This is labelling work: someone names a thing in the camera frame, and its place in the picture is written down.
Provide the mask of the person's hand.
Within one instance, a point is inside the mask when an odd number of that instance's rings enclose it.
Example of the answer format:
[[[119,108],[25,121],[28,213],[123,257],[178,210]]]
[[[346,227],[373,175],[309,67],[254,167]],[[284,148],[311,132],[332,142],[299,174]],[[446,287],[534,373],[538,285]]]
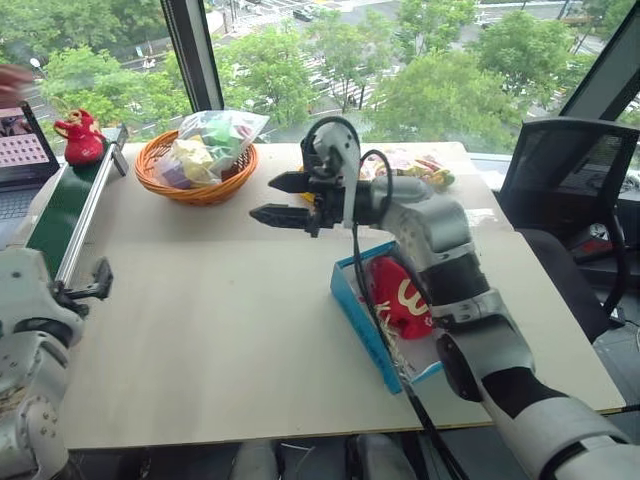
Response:
[[[33,83],[32,73],[18,65],[0,66],[0,107],[15,108],[24,100],[24,89]]]

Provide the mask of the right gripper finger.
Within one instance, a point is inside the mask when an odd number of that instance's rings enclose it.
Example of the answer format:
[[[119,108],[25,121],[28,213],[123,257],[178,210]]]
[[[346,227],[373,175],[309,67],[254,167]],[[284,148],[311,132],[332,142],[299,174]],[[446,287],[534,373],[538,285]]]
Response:
[[[315,215],[307,208],[268,203],[250,210],[249,215],[270,227],[303,230],[309,235],[319,234],[320,227]]]
[[[310,175],[304,171],[283,172],[268,182],[268,186],[285,193],[310,193]]]

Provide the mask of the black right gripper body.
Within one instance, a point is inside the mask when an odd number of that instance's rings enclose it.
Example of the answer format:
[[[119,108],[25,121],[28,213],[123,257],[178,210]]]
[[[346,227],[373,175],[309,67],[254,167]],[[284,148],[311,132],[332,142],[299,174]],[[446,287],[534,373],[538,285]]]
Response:
[[[319,236],[321,229],[331,229],[343,219],[344,187],[341,169],[344,159],[335,147],[322,156],[313,145],[314,137],[301,141],[303,173],[307,177],[306,192],[314,196],[313,211],[305,231],[312,238]]]

